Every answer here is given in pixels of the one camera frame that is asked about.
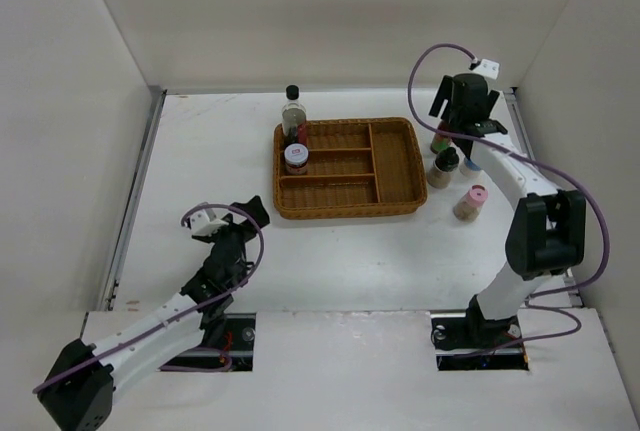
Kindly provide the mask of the red green sauce bottle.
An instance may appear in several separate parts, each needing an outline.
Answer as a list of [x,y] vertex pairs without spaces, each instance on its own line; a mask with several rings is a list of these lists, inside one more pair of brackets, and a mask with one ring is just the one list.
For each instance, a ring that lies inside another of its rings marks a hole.
[[430,151],[434,155],[437,155],[450,146],[452,141],[452,138],[449,136],[450,132],[450,125],[446,121],[441,120],[430,144]]

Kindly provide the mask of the small jar white lid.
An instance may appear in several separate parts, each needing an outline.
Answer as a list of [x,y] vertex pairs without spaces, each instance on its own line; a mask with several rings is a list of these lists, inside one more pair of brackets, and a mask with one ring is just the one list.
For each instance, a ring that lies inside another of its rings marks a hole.
[[284,150],[285,169],[289,175],[306,174],[308,159],[309,150],[303,144],[292,143]]

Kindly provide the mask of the black cap pepper shaker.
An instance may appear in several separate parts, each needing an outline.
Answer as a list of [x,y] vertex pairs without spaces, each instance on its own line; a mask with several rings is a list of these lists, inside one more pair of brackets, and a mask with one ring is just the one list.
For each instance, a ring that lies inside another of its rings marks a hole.
[[459,156],[453,147],[440,151],[427,172],[429,185],[436,189],[445,189],[452,181],[453,173],[459,166]]

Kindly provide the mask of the dark soy sauce bottle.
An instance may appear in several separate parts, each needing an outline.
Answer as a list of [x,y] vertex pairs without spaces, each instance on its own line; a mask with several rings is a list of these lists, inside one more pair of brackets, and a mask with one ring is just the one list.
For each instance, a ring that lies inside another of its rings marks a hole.
[[282,131],[286,146],[291,144],[307,145],[306,109],[301,104],[297,85],[289,85],[285,90],[287,102],[282,109]]

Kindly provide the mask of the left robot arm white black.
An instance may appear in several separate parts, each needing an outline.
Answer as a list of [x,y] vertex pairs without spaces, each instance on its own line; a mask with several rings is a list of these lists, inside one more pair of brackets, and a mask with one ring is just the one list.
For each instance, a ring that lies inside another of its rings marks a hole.
[[75,339],[58,355],[33,393],[61,430],[97,430],[134,385],[180,354],[214,349],[224,338],[226,311],[260,260],[247,257],[262,242],[270,217],[259,196],[230,205],[201,203],[181,225],[209,244],[209,255],[171,298],[128,328],[93,343]]

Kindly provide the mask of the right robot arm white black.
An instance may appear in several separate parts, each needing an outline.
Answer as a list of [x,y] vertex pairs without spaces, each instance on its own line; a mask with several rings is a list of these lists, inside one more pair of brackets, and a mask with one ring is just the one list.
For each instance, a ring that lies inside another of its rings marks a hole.
[[506,127],[490,116],[498,96],[478,74],[444,76],[429,111],[514,210],[506,263],[465,312],[463,331],[473,347],[505,335],[525,300],[550,277],[581,263],[585,247],[586,197],[560,189],[517,149]]

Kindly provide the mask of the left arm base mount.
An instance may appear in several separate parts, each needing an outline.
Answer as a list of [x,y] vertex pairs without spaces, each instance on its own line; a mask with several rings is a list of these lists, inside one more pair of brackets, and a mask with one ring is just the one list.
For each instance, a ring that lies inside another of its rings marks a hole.
[[162,372],[251,372],[256,339],[255,313],[226,314],[203,341],[159,368]]

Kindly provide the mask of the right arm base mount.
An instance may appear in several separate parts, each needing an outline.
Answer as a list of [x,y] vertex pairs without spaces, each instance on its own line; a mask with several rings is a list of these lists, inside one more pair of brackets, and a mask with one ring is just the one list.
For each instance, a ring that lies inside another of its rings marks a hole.
[[431,342],[439,371],[528,371],[516,316],[486,320],[472,299],[464,311],[431,314]]

